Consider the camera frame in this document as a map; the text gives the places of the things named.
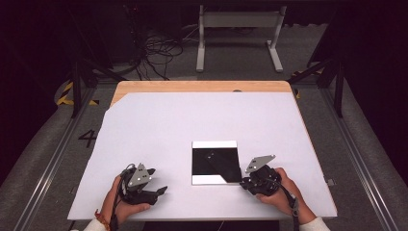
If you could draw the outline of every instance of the number 4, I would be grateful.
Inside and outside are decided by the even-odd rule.
[[[94,137],[93,134],[95,134],[95,131],[90,129],[89,131],[86,132],[86,134],[79,137],[78,140],[88,140],[87,147],[89,147],[92,140],[96,140],[96,137]]]

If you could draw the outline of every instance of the white tabletop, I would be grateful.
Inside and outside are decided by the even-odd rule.
[[[193,141],[236,141],[242,176],[250,160],[276,155],[317,216],[337,210],[291,92],[128,93],[106,112],[68,219],[92,219],[129,164],[155,168],[145,190],[168,186],[134,220],[287,218],[239,185],[191,184]]]

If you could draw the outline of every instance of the wooden table edge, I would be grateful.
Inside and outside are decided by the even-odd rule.
[[[286,81],[122,81],[117,84],[111,107],[129,92],[292,92]]]

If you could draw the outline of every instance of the table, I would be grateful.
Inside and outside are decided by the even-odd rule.
[[[156,169],[146,190],[168,189],[132,220],[289,218],[239,185],[191,185],[191,142],[229,139],[238,143],[242,175],[253,157],[275,154],[269,165],[288,172],[317,216],[337,215],[288,83],[127,81],[118,84],[105,114],[68,219],[91,219],[110,187],[105,179],[139,162]]]
[[[285,17],[286,6],[274,12],[205,12],[204,6],[200,6],[199,14],[199,44],[197,53],[196,71],[204,71],[206,27],[269,27],[272,28],[273,38],[267,40],[268,50],[272,58],[276,72],[283,72],[282,64],[276,52],[276,42]]]

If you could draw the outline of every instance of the metal rail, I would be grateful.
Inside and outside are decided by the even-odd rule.
[[[354,168],[357,171],[358,176],[360,177],[361,183],[367,193],[367,196],[372,204],[372,207],[375,213],[378,216],[378,219],[381,222],[381,225],[384,230],[398,230],[398,227],[395,224],[395,221],[390,214],[390,211],[385,204],[380,191],[378,190],[374,180],[371,177],[369,169],[367,168],[360,151],[358,150],[356,144],[354,143],[353,138],[348,131],[346,124],[342,118],[337,116],[336,110],[333,107],[333,96],[330,93],[329,89],[320,89],[321,95],[326,102],[327,107],[330,109],[330,113],[335,118],[336,123],[342,133],[345,143],[349,149],[348,156],[351,160],[351,163],[354,165]]]
[[[84,102],[89,102],[94,92],[95,89],[86,89]],[[28,228],[30,227],[31,222],[33,221],[34,216],[36,215],[38,208],[43,198],[45,197],[55,174],[57,173],[61,161],[64,158],[65,150],[72,136],[72,133],[78,125],[78,122],[81,120],[81,116],[83,115],[88,103],[82,103],[82,105],[83,107],[78,112],[78,115],[76,115],[75,118],[72,118],[66,126],[63,137],[61,138],[60,143],[54,151],[54,154],[51,157],[51,160],[48,163],[48,166],[46,167],[44,173],[39,178],[37,186],[34,189],[29,202],[27,203],[23,213],[21,214],[17,224],[14,227],[14,231],[24,231],[28,230]]]

